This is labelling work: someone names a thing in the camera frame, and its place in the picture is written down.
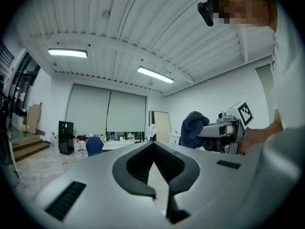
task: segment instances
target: ceiling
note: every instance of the ceiling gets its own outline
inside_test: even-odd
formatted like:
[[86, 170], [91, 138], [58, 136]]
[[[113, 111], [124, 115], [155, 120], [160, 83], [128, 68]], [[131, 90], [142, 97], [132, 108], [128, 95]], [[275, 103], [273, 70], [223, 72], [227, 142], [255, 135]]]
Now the ceiling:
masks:
[[[51, 76], [94, 77], [168, 95], [272, 53], [269, 28], [208, 27], [200, 1], [206, 0], [27, 0], [15, 22]], [[87, 50], [88, 58], [54, 57], [48, 48]], [[140, 74], [140, 65], [175, 82]]]

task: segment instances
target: railing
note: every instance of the railing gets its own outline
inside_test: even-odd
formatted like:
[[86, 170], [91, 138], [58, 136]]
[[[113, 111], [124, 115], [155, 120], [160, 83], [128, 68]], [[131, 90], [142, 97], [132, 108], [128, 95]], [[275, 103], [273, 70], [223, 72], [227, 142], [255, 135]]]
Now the railing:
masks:
[[0, 41], [0, 65], [9, 67], [10, 63], [13, 61], [14, 56], [6, 48], [2, 41]]

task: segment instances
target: black cabinet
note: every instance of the black cabinet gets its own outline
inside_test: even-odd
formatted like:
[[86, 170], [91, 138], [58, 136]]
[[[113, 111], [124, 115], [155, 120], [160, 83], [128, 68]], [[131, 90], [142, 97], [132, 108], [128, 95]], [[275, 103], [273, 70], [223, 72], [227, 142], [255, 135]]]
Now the black cabinet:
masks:
[[59, 121], [58, 124], [59, 152], [70, 155], [74, 152], [73, 147], [73, 123]]

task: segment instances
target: white cabinet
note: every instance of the white cabinet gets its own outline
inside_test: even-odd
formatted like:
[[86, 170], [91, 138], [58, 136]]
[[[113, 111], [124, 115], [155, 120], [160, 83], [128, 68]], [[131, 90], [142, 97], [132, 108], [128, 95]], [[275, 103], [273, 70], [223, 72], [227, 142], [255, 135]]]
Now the white cabinet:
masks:
[[169, 134], [170, 143], [179, 144], [180, 134]]

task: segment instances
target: white t-shirt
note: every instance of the white t-shirt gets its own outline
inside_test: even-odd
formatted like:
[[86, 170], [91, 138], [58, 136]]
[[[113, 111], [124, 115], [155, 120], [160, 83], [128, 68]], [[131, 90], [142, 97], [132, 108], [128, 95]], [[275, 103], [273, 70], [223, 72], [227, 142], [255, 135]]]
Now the white t-shirt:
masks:
[[305, 48], [288, 13], [277, 5], [277, 30], [271, 72], [274, 89], [271, 96], [283, 128], [305, 125]]

